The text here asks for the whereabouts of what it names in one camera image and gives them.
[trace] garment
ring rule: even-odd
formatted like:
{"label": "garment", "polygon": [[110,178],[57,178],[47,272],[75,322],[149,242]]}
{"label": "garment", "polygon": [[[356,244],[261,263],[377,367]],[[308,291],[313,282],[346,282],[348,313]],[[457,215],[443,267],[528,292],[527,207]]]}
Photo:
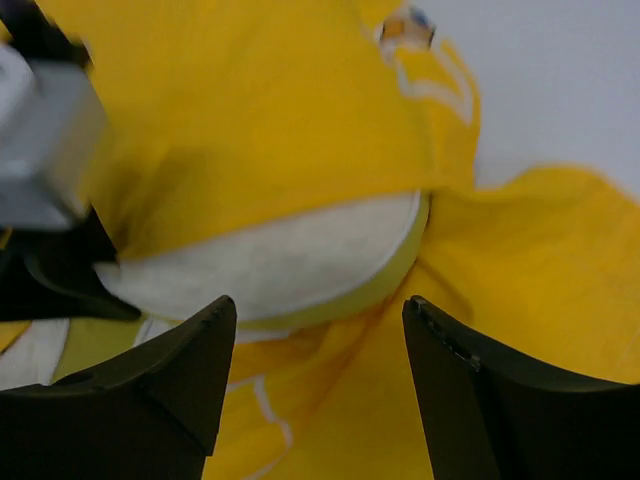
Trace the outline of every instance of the garment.
{"label": "garment", "polygon": [[556,365],[640,379],[638,205],[575,167],[475,191],[477,87],[438,34],[430,49],[380,44],[394,2],[43,4],[92,43],[117,135],[92,185],[124,258],[353,199],[431,196],[392,298],[236,348],[204,478],[429,478],[400,319],[413,294]]}

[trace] white fabric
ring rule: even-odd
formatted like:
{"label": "white fabric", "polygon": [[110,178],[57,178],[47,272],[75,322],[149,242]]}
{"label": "white fabric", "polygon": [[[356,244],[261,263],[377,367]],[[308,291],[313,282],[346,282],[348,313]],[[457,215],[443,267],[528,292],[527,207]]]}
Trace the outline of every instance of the white fabric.
{"label": "white fabric", "polygon": [[416,220],[420,193],[274,221],[137,262],[97,268],[105,287],[158,317],[184,319],[222,294],[239,321],[340,297],[374,277]]}
{"label": "white fabric", "polygon": [[560,160],[640,196],[640,2],[414,1],[478,79],[479,184]]}
{"label": "white fabric", "polygon": [[33,322],[29,329],[0,355],[0,390],[51,383],[64,350],[69,320]]}

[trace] yellow towel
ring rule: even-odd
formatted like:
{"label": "yellow towel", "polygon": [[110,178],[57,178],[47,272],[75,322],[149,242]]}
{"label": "yellow towel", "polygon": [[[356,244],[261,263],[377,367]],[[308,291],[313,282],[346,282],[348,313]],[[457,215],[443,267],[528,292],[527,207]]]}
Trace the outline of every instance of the yellow towel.
{"label": "yellow towel", "polygon": [[[421,253],[388,303],[238,346],[205,478],[429,478],[400,320],[412,294],[544,360],[640,379],[638,205],[576,168],[474,192],[472,78],[437,34],[431,50],[428,34],[379,45],[395,2],[43,3],[92,44],[117,135],[95,202],[127,257],[431,192]],[[416,23],[387,34],[422,24],[400,16]]]}

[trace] gray metal part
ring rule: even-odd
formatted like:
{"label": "gray metal part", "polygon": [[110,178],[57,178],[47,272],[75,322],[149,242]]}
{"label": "gray metal part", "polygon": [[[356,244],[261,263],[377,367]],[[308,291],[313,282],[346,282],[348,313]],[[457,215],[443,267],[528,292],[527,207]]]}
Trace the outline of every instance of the gray metal part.
{"label": "gray metal part", "polygon": [[78,188],[107,119],[82,69],[31,68],[37,95],[0,137],[0,226],[65,230],[86,214]]}

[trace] yellow cloth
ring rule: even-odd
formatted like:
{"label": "yellow cloth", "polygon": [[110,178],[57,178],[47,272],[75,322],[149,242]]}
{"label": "yellow cloth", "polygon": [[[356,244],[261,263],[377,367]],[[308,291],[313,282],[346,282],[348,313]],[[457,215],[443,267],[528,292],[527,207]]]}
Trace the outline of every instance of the yellow cloth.
{"label": "yellow cloth", "polygon": [[95,201],[125,256],[431,192],[388,303],[237,347],[205,478],[429,478],[400,320],[412,294],[544,360],[640,379],[637,204],[576,168],[473,192],[476,88],[446,42],[383,61],[373,32],[394,2],[43,3],[92,44],[117,134]]}

